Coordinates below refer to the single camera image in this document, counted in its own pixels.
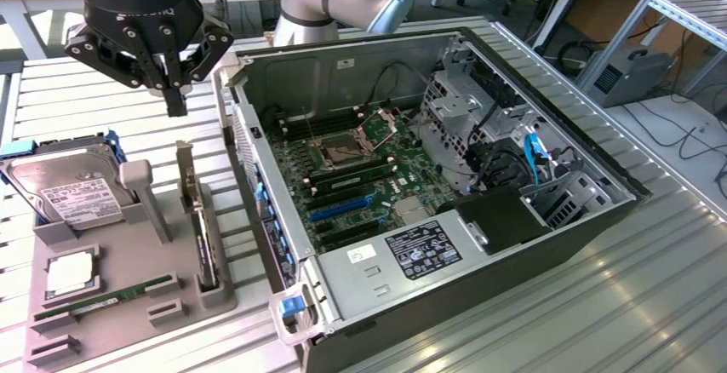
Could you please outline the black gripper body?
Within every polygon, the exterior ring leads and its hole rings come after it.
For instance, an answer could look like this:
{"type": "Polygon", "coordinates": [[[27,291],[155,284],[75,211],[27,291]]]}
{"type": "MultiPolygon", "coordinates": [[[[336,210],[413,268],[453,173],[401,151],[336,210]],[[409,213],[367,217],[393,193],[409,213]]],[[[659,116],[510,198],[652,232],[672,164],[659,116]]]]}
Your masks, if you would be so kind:
{"type": "Polygon", "coordinates": [[[149,51],[157,58],[175,87],[175,18],[204,14],[199,0],[83,0],[84,23],[121,46],[124,26],[143,35],[149,51]]]}

